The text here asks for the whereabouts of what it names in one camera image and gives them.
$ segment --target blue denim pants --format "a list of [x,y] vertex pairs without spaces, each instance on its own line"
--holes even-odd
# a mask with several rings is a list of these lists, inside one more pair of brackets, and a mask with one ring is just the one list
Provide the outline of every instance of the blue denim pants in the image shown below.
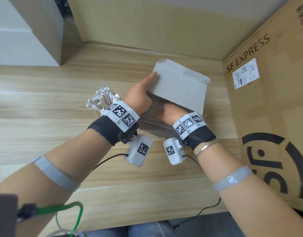
[[80,237],[177,237],[168,220],[82,232]]

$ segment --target gray tape strip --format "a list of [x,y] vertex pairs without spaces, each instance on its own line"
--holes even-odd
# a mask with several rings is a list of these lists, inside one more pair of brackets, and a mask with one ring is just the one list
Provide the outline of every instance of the gray tape strip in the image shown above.
[[75,192],[80,187],[80,184],[77,184],[76,182],[68,178],[66,175],[64,175],[43,155],[37,158],[34,163],[52,181],[54,181],[56,184],[58,184],[63,189],[69,191],[70,193]]
[[238,184],[250,173],[252,173],[252,170],[248,166],[243,166],[217,184],[214,184],[213,187],[217,191],[222,191],[231,185]]

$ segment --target human hand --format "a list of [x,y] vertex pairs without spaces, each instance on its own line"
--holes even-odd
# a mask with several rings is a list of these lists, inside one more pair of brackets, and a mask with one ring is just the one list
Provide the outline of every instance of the human hand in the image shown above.
[[136,83],[130,88],[124,99],[124,102],[128,104],[139,116],[148,110],[151,105],[151,99],[147,96],[146,90],[156,75],[157,71],[154,71],[145,79]]
[[165,103],[163,109],[164,112],[157,114],[156,117],[168,125],[174,125],[178,119],[188,113],[177,105],[170,103]]

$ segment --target gray floor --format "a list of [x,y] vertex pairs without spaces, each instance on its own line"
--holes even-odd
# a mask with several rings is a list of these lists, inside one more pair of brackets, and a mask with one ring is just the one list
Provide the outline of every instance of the gray floor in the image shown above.
[[[170,220],[172,225],[183,219]],[[176,229],[179,237],[245,237],[239,226],[228,212],[201,215],[185,222]]]

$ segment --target person's right arm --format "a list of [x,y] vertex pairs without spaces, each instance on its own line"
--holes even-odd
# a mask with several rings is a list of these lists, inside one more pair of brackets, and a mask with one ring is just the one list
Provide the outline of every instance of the person's right arm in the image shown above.
[[[172,104],[165,104],[164,110],[157,117],[169,125],[187,113]],[[199,144],[194,153],[207,144]],[[220,143],[205,149],[198,161],[213,184],[244,166]],[[253,173],[220,191],[220,197],[246,237],[303,236],[303,219]]]

